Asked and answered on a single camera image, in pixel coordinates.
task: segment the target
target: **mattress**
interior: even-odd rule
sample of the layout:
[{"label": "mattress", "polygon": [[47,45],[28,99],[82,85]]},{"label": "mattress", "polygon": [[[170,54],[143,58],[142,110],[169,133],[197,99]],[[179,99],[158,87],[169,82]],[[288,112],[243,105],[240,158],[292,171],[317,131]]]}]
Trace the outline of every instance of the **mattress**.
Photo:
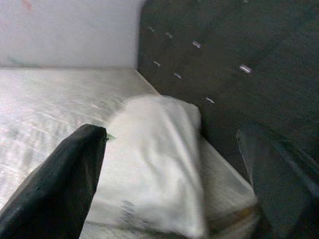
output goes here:
[{"label": "mattress", "polygon": [[[124,101],[158,94],[129,68],[1,69],[0,85],[0,208],[27,175],[79,126],[91,123],[107,128]],[[213,234],[222,237],[229,230],[234,232],[235,225],[237,233],[232,238],[242,238],[240,235],[249,233],[258,218],[253,190],[205,139],[200,147],[205,208]],[[81,238],[163,235],[86,222]]]}]

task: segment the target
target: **padded headboard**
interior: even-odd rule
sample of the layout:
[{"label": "padded headboard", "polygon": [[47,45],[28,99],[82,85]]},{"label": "padded headboard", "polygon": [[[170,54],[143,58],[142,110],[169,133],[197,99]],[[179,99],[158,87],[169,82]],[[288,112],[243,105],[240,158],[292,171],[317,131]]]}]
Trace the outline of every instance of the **padded headboard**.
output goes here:
[{"label": "padded headboard", "polygon": [[236,132],[247,122],[319,162],[318,0],[149,0],[138,70],[200,108],[202,134],[245,178]]}]

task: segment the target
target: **white wall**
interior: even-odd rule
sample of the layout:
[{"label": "white wall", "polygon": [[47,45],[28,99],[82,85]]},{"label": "white wall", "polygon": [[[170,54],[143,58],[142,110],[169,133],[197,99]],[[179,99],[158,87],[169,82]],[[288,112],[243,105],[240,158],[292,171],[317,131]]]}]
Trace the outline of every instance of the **white wall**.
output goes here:
[{"label": "white wall", "polygon": [[0,66],[137,63],[145,0],[1,0]]}]

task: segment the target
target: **white pillow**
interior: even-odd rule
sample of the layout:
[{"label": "white pillow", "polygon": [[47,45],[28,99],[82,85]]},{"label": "white pillow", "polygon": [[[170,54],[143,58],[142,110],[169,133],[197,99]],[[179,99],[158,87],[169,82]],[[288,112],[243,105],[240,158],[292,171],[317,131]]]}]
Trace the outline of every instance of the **white pillow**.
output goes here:
[{"label": "white pillow", "polygon": [[87,221],[202,237],[199,127],[194,105],[162,96],[130,100],[107,129],[115,139]]}]

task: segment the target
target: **pillow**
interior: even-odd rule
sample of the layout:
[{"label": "pillow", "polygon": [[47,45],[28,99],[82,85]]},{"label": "pillow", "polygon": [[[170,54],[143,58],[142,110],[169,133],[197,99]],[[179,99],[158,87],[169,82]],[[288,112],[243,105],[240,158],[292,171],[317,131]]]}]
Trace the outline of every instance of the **pillow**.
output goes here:
[{"label": "pillow", "polygon": [[105,129],[89,124],[63,140],[1,209],[0,238],[79,238],[105,144]]},{"label": "pillow", "polygon": [[194,105],[162,96],[130,100],[108,127],[115,138],[87,220],[203,236],[199,127]]}]

